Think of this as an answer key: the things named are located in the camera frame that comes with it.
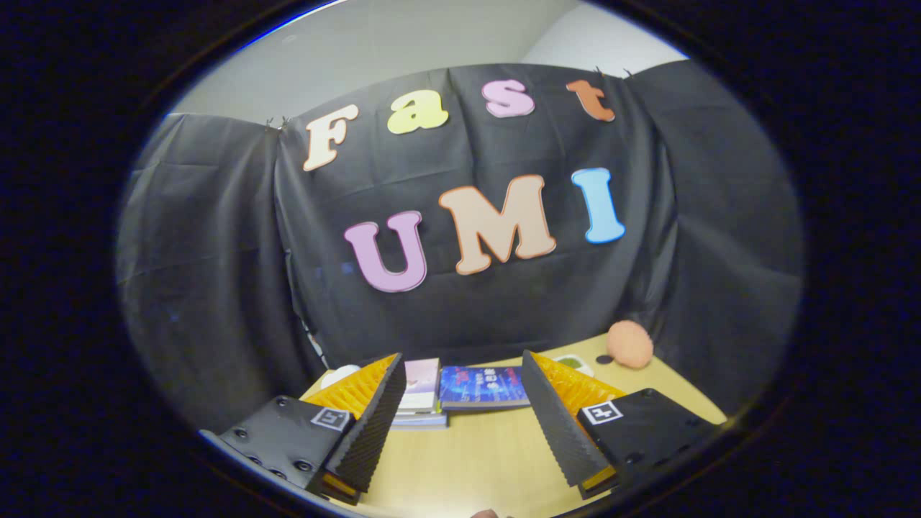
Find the black fabric drape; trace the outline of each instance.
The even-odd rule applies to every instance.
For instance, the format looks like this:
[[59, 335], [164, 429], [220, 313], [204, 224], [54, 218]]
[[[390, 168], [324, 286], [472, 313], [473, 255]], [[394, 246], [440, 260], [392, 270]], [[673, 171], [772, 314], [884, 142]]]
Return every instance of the black fabric drape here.
[[124, 316], [156, 384], [199, 428], [223, 430], [308, 383], [273, 211], [276, 150], [258, 124], [171, 115], [129, 181]]
[[656, 355], [731, 414], [781, 367], [796, 316], [804, 250], [790, 171], [741, 102], [693, 62], [624, 82], [675, 182], [678, 260]]
[[[516, 79], [536, 103], [495, 118], [483, 84]], [[616, 118], [596, 121], [565, 85], [587, 80]], [[439, 92], [440, 127], [394, 135], [391, 102]], [[307, 123], [348, 104], [336, 160], [315, 171]], [[625, 235], [586, 241], [570, 180], [602, 167]], [[472, 185], [501, 209], [509, 182], [544, 179], [556, 249], [455, 271], [448, 189]], [[195, 426], [221, 430], [271, 394], [299, 394], [323, 368], [393, 351], [472, 363], [544, 350], [630, 318], [657, 355], [728, 414], [770, 380], [799, 298], [801, 236], [784, 164], [758, 124], [690, 62], [627, 79], [542, 65], [477, 65], [396, 78], [323, 103], [277, 132], [173, 115], [129, 183], [119, 283], [134, 342]], [[417, 210], [428, 274], [411, 291], [371, 287], [345, 229], [373, 221], [384, 265], [405, 263], [385, 223]]]

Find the book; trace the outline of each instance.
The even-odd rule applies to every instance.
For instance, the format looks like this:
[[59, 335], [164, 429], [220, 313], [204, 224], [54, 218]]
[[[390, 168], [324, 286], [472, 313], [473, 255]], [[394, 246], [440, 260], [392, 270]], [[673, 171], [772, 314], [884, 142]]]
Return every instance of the book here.
[[521, 385], [521, 367], [456, 367], [441, 370], [438, 392], [445, 410], [529, 406]]
[[391, 430], [443, 430], [448, 427], [448, 414], [441, 411], [403, 414], [391, 424]]
[[438, 368], [441, 360], [414, 359], [406, 361], [406, 391], [403, 393], [398, 415], [403, 413], [434, 412], [437, 406]]

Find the table surface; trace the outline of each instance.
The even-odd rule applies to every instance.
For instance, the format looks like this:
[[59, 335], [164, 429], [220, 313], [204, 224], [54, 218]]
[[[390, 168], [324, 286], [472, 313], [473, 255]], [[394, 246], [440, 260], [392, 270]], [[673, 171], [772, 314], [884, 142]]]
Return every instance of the table surface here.
[[[543, 351], [549, 358], [580, 356], [595, 378], [631, 394], [652, 387], [714, 424], [726, 416], [693, 385], [658, 358], [633, 370], [616, 362], [601, 365], [606, 335]], [[478, 367], [520, 365], [521, 357]], [[327, 371], [304, 396], [320, 390]], [[357, 506], [332, 500], [372, 518], [470, 518], [493, 509], [505, 518], [556, 516], [603, 498], [582, 500], [570, 488], [527, 408], [449, 413], [446, 430], [391, 430], [371, 479]]]

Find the letter i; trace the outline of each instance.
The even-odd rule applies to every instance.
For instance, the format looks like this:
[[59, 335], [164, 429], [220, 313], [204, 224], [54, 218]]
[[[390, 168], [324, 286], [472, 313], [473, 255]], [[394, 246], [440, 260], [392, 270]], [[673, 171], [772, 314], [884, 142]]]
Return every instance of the letter i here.
[[614, 202], [608, 181], [611, 172], [604, 168], [580, 169], [573, 173], [572, 180], [582, 189], [585, 205], [589, 209], [589, 231], [585, 233], [588, 242], [614, 241], [626, 232], [626, 227], [617, 220]]

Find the book cover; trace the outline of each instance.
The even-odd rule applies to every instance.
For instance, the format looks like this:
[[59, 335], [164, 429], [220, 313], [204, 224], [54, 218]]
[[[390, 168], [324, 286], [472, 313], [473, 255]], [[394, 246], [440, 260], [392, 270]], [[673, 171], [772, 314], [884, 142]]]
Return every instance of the book cover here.
[[432, 412], [437, 403], [440, 360], [415, 359], [406, 362], [406, 391], [398, 412]]
[[521, 367], [455, 367], [441, 370], [438, 397], [446, 410], [528, 406]]

